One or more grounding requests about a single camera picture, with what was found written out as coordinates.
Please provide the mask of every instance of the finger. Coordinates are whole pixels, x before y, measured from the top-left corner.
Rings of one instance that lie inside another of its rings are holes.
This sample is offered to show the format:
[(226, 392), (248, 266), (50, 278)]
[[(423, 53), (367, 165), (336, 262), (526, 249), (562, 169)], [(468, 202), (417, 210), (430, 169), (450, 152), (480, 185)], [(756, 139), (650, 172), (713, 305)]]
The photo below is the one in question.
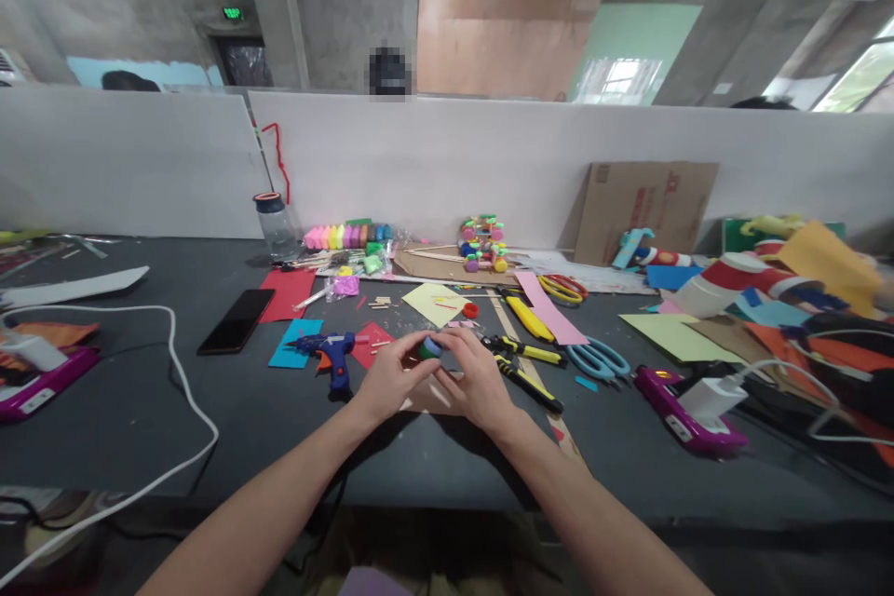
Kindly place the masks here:
[(490, 358), (493, 356), (491, 352), (487, 350), (487, 347), (481, 344), (481, 340), (478, 336), (470, 329), (452, 329), (455, 331), (457, 337), (459, 337), (466, 345), (468, 346), (469, 351), (472, 352), (476, 357), (484, 356), (486, 358)]
[(459, 361), (459, 365), (462, 366), (463, 372), (468, 373), (475, 367), (475, 356), (461, 337), (450, 332), (460, 330), (461, 329), (449, 329), (448, 331), (441, 331), (440, 333), (432, 335), (431, 339), (452, 351), (454, 356), (456, 356), (456, 360)]
[(411, 368), (409, 371), (405, 372), (405, 379), (409, 385), (410, 389), (416, 388), (420, 382), (422, 382), (426, 377), (431, 376), (438, 368), (440, 368), (440, 361), (437, 359), (426, 359), (415, 368)]
[(463, 401), (466, 399), (466, 394), (463, 393), (463, 390), (459, 387), (454, 380), (454, 377), (443, 368), (439, 367), (435, 372), (432, 373), (440, 382), (440, 385), (443, 386), (447, 393), (451, 395), (454, 400)]
[(419, 331), (415, 333), (410, 333), (408, 335), (404, 335), (399, 340), (395, 340), (393, 343), (386, 347), (386, 352), (391, 357), (396, 359), (403, 359), (404, 355), (413, 349), (416, 345), (425, 340), (429, 335), (432, 335), (433, 331)]

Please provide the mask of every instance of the air conditioner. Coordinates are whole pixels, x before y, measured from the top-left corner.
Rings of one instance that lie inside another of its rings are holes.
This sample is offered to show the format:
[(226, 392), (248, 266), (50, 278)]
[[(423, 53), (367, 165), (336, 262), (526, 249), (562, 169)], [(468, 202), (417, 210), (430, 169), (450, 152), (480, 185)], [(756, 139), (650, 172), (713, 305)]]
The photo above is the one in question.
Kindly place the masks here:
[(18, 51), (0, 47), (0, 82), (15, 86), (36, 81), (37, 78)]

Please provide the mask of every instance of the hand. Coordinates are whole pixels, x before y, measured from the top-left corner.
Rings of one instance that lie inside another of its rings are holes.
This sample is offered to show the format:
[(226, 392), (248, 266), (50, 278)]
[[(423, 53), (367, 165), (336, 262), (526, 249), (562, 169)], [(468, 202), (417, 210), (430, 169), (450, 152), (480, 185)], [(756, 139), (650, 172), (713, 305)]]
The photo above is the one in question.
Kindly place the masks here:
[(455, 379), (443, 368), (435, 377), (456, 401), (469, 421), (493, 436), (512, 424), (521, 411), (512, 402), (503, 375), (496, 367), (494, 355), (467, 329), (447, 329), (431, 336), (439, 345), (450, 349), (465, 375)]
[(357, 395), (351, 403), (360, 403), (371, 413), (376, 425), (396, 413), (407, 395), (420, 382), (440, 368), (440, 361), (428, 359), (415, 368), (404, 371), (401, 360), (432, 331), (420, 331), (404, 335), (399, 340), (379, 347), (375, 363), (366, 372)]

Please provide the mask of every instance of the green wall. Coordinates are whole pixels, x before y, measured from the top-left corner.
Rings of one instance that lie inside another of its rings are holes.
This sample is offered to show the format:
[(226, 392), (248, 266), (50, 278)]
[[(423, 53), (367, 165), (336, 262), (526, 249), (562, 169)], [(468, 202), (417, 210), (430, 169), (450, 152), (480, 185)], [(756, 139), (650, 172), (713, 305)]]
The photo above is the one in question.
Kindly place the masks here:
[[(697, 5), (602, 3), (589, 29), (589, 39), (577, 65), (569, 100), (575, 98), (580, 76), (591, 60), (661, 61), (655, 81), (664, 81), (700, 11), (701, 7)], [(652, 104), (656, 93), (653, 85), (643, 104)]]

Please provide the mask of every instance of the forearm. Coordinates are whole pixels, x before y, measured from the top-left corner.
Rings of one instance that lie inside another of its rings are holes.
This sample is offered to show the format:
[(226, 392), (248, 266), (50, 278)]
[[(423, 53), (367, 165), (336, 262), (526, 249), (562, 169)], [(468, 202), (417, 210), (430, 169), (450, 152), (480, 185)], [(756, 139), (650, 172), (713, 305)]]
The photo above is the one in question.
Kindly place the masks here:
[(305, 527), (336, 470), (377, 422), (348, 403), (214, 511), (139, 592), (258, 593)]
[(492, 436), (597, 593), (710, 594), (636, 516), (521, 413)]

